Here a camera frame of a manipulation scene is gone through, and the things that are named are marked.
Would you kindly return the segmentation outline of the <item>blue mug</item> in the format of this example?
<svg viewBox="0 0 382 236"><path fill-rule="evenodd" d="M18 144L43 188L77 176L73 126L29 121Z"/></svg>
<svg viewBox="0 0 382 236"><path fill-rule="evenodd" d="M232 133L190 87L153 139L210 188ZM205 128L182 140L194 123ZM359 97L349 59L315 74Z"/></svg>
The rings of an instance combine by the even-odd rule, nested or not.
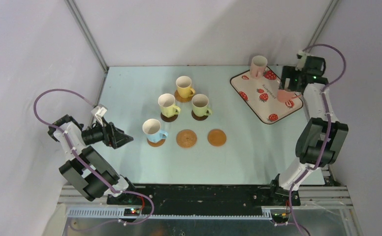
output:
<svg viewBox="0 0 382 236"><path fill-rule="evenodd" d="M145 133L147 140L154 144L166 140L168 137L168 133L161 129L161 122L154 118L143 123L142 131Z"/></svg>

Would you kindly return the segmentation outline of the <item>pink mug with handle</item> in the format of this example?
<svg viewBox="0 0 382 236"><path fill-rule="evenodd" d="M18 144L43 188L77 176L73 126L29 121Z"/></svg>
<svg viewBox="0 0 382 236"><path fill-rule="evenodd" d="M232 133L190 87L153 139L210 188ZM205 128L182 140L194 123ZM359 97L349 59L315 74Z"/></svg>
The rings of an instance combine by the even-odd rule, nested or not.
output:
<svg viewBox="0 0 382 236"><path fill-rule="evenodd" d="M301 97L301 95L296 95L292 91L286 91L284 89L278 89L277 91L277 100L281 103L286 103L287 101L297 99Z"/></svg>

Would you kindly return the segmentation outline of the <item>light wooden coaster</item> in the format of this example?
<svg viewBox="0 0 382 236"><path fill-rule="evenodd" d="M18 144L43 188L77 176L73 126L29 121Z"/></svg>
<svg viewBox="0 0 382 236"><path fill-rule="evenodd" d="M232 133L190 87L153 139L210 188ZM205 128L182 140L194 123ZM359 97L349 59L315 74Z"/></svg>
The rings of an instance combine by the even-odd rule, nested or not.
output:
<svg viewBox="0 0 382 236"><path fill-rule="evenodd" d="M212 129L208 133L207 139L212 146L220 147L226 143L227 136L221 129Z"/></svg>
<svg viewBox="0 0 382 236"><path fill-rule="evenodd" d="M148 144L152 147L160 147L165 143L165 141L166 141L166 139L162 139L162 140L154 143L154 142L151 142L149 139L147 139Z"/></svg>

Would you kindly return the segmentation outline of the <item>dark wooden coaster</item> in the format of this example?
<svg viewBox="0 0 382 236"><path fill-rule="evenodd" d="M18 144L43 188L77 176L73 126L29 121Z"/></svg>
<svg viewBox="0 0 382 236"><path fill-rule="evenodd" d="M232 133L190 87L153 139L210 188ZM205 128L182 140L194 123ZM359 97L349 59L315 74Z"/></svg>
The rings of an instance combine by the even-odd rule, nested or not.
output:
<svg viewBox="0 0 382 236"><path fill-rule="evenodd" d="M192 115L192 117L193 117L195 120L203 121L203 120L205 120L205 119L207 119L207 118L209 117L210 113L209 113L209 111L206 111L206 112L204 112L203 114L201 114L201 116L197 116L197 115L195 114L195 112L192 111L192 112L191 112L191 115Z"/></svg>
<svg viewBox="0 0 382 236"><path fill-rule="evenodd" d="M171 117L166 117L163 113L161 113L160 117L165 122L173 122L173 121L175 121L178 118L178 115L175 114L175 115L173 115Z"/></svg>

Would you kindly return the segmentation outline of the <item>yellow-green mug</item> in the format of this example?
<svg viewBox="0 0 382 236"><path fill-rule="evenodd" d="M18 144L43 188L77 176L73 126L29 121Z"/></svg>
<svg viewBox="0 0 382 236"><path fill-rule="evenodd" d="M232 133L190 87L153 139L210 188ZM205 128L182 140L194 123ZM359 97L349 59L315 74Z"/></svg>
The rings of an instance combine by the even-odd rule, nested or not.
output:
<svg viewBox="0 0 382 236"><path fill-rule="evenodd" d="M175 96L170 93L160 95L158 98L158 105L162 115L167 118L171 118L181 112L181 108L176 105Z"/></svg>

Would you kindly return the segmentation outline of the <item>woven rattan coaster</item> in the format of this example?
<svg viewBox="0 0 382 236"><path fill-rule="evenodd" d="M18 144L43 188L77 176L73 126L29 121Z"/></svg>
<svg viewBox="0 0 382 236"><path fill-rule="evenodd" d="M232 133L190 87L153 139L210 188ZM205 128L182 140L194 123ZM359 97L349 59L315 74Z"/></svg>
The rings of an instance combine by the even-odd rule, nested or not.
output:
<svg viewBox="0 0 382 236"><path fill-rule="evenodd" d="M190 129L181 130L176 136L176 142L182 148L191 148L197 142L197 135Z"/></svg>
<svg viewBox="0 0 382 236"><path fill-rule="evenodd" d="M175 99L180 102L180 103L187 103L187 102L190 102L193 98L194 94L191 94L191 96L189 97L186 97L186 98L183 98L180 96L180 94L178 93L178 91L176 90L175 93L174 93L174 97Z"/></svg>

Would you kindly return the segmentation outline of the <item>yellow mug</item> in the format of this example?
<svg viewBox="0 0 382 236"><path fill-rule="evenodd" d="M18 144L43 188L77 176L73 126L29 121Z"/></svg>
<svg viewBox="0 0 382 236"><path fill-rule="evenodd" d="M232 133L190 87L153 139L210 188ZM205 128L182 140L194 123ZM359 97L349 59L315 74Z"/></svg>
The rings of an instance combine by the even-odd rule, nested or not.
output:
<svg viewBox="0 0 382 236"><path fill-rule="evenodd" d="M180 76L176 79L175 84L181 97L186 98L191 96L191 94L195 95L195 90L192 87L192 79L190 77Z"/></svg>

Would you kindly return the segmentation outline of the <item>green mug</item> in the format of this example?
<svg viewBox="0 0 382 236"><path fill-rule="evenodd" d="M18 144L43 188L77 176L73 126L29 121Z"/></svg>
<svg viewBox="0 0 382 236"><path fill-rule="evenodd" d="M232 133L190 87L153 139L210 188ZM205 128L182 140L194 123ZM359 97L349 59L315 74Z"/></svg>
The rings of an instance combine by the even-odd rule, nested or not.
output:
<svg viewBox="0 0 382 236"><path fill-rule="evenodd" d="M197 117L210 116L212 110L209 108L209 98L204 94L196 94L192 100L192 111Z"/></svg>

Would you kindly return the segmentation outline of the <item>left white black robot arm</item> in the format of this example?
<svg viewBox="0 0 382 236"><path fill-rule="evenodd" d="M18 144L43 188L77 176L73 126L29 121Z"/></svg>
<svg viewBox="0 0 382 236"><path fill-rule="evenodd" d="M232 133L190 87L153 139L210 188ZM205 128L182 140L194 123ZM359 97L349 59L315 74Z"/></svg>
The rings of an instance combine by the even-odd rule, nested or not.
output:
<svg viewBox="0 0 382 236"><path fill-rule="evenodd" d="M133 137L117 128L114 123L103 120L87 129L72 116L65 115L55 121L48 130L49 136L59 142L67 161L59 167L61 175L88 201L114 194L126 205L137 201L138 192L128 178L119 175L114 168L93 148L102 142L117 149L133 141Z"/></svg>

